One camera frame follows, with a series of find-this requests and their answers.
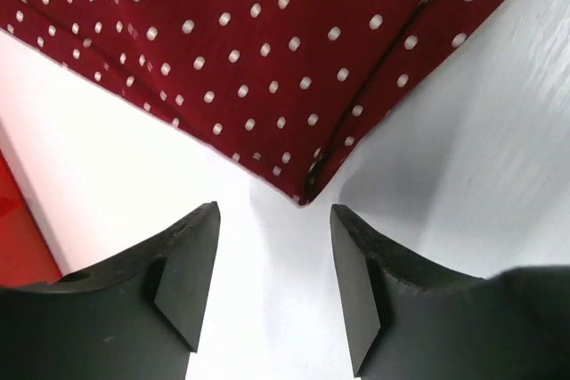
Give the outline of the dark red polka-dot skirt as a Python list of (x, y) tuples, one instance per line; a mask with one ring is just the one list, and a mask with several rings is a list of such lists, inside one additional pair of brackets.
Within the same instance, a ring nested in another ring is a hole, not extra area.
[(1, 0), (1, 27), (299, 205), (505, 0)]

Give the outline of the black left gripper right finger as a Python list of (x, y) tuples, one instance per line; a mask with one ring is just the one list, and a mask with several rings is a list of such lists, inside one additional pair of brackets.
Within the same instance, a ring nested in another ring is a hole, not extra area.
[(344, 205), (331, 208), (330, 233), (355, 377), (568, 378), (566, 266), (469, 276), (400, 245)]

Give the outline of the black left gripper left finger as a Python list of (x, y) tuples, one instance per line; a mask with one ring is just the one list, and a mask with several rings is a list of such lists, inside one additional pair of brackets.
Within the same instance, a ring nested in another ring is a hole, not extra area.
[(198, 350), (217, 203), (64, 276), (1, 290), (4, 379), (183, 379)]

